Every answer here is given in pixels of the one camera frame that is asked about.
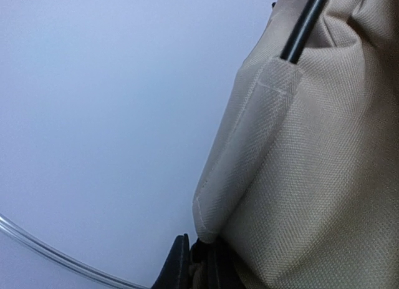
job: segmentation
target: tent fabric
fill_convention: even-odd
[[[239,69],[193,199],[247,288],[399,288],[399,0],[277,0]]]

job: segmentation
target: curved rim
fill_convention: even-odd
[[[1,215],[1,213],[0,231],[15,239],[19,243],[23,244],[25,247],[28,247],[31,250],[34,250],[35,252],[46,257],[48,260],[56,262],[59,265],[95,282],[119,289],[148,289],[147,287],[136,285],[115,276],[109,275],[63,254],[62,252],[46,245],[44,242],[27,233],[21,227],[18,227],[8,218]]]

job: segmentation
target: blue-tinted background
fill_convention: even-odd
[[[0,213],[150,286],[273,1],[0,0]]]

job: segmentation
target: beige fabric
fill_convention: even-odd
[[[399,0],[330,0],[294,66],[305,2],[277,1],[237,73],[196,230],[249,288],[399,288]]]

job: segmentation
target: black rod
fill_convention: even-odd
[[[280,58],[297,64],[306,42],[319,19],[320,14],[328,0],[307,0],[298,21],[295,24]]]

